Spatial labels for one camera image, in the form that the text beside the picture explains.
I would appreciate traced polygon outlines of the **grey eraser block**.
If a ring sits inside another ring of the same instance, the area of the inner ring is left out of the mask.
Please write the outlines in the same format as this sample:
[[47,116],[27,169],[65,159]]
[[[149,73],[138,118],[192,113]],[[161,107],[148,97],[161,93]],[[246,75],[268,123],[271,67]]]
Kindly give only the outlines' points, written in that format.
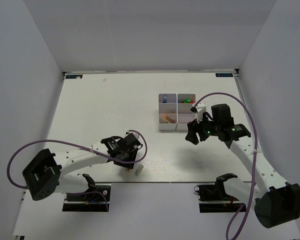
[[137,168],[136,168],[134,174],[135,174],[136,176],[139,176],[140,173],[142,172],[143,168],[144,168],[144,165],[139,164],[139,165],[137,166]]

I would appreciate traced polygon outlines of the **black green highlighter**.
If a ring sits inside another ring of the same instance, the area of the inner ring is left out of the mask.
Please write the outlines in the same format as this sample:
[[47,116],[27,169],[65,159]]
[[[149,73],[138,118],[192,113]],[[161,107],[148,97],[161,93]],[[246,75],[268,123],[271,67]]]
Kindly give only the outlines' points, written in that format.
[[185,103],[186,103],[186,104],[189,104],[190,101],[192,101],[192,99],[191,99],[191,98],[187,98],[187,99],[185,99],[185,100],[183,101],[183,103],[184,103],[184,104],[185,104]]

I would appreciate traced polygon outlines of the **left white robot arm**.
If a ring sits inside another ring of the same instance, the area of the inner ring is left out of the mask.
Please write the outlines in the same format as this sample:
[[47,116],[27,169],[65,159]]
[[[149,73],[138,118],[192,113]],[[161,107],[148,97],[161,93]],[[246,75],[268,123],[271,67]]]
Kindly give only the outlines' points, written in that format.
[[32,199],[40,201],[53,193],[79,193],[86,200],[93,198],[96,188],[92,177],[86,173],[75,175],[74,171],[110,162],[132,169],[138,162],[138,151],[147,146],[140,138],[139,133],[129,130],[125,137],[111,136],[73,151],[41,150],[22,172]]

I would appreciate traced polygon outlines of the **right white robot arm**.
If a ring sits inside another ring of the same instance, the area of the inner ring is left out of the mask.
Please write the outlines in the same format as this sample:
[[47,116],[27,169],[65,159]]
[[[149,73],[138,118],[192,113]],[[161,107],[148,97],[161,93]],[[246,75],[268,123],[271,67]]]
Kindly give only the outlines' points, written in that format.
[[300,217],[300,186],[290,184],[268,162],[261,152],[254,149],[251,133],[243,124],[235,124],[227,104],[211,107],[194,103],[191,111],[196,118],[187,124],[185,139],[194,145],[215,136],[224,142],[251,175],[255,176],[256,188],[251,207],[257,219],[266,228],[296,220]]

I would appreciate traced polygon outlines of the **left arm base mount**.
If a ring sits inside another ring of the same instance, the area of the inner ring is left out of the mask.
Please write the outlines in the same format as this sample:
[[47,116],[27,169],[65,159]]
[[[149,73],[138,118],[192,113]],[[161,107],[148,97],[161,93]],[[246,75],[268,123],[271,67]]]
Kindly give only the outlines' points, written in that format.
[[64,197],[63,212],[87,212],[87,213],[105,213],[110,207],[111,184],[98,184],[92,191],[101,192],[106,199],[97,193],[86,195],[68,195]]

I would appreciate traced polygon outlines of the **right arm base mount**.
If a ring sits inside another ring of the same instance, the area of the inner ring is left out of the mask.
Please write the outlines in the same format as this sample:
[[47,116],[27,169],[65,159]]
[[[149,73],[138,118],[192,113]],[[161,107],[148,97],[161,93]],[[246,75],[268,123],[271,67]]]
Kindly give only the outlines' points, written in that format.
[[[233,196],[221,197],[213,184],[196,185],[194,192],[198,195],[200,213],[235,213],[243,204]],[[245,211],[246,207],[243,204],[240,212]]]

